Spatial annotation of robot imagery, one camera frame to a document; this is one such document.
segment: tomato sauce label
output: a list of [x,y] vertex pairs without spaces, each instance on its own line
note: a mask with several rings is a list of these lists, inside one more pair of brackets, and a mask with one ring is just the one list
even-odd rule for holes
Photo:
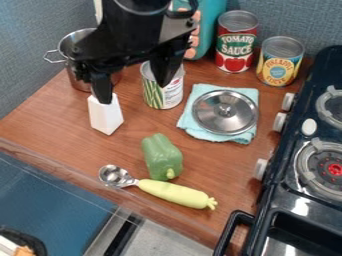
[[217,50],[227,56],[241,57],[252,53],[256,36],[253,34],[224,34],[217,40]]

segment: tomato sauce can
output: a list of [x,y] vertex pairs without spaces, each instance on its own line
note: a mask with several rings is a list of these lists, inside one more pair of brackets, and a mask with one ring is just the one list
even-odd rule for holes
[[297,77],[304,56],[302,43],[287,36],[274,36],[262,43],[257,77],[270,86],[291,84]]
[[229,73],[246,71],[253,61],[257,17],[247,11],[234,10],[222,14],[218,24],[216,65]]

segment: stove knob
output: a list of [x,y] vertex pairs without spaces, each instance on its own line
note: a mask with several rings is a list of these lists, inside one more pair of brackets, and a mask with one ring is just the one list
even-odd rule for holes
[[295,96],[296,94],[294,93],[290,93],[290,92],[286,93],[283,99],[283,104],[281,105],[281,109],[284,111],[290,111],[293,105]]
[[306,136],[311,136],[317,131],[317,123],[315,120],[308,118],[302,125],[302,133]]
[[262,181],[262,178],[264,177],[264,174],[266,172],[268,161],[262,158],[259,158],[258,161],[255,164],[254,168],[254,175],[253,177],[257,180]]
[[286,122],[287,114],[285,113],[278,113],[276,119],[273,123],[273,131],[281,132],[284,128]]

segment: stove burner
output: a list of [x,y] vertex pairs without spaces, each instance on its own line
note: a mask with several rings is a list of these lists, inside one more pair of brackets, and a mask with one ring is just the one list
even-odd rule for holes
[[342,90],[328,86],[327,92],[317,99],[316,110],[322,120],[342,129]]
[[311,140],[297,155],[303,183],[325,197],[342,201],[342,144]]
[[335,176],[342,176],[342,165],[339,165],[339,164],[330,164],[329,167],[329,172],[332,174],[332,175],[335,175]]

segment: pineapple can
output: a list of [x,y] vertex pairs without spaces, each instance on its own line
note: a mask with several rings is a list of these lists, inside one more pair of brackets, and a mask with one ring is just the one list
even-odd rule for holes
[[222,14],[218,23],[217,67],[228,73],[246,71],[253,61],[257,17],[247,11],[234,10]]
[[160,87],[156,82],[149,61],[141,65],[140,73],[142,75],[144,101],[149,107],[170,109],[182,102],[185,75],[183,64],[165,87]]
[[264,84],[283,87],[297,77],[304,56],[304,46],[286,36],[275,36],[262,43],[257,77]]

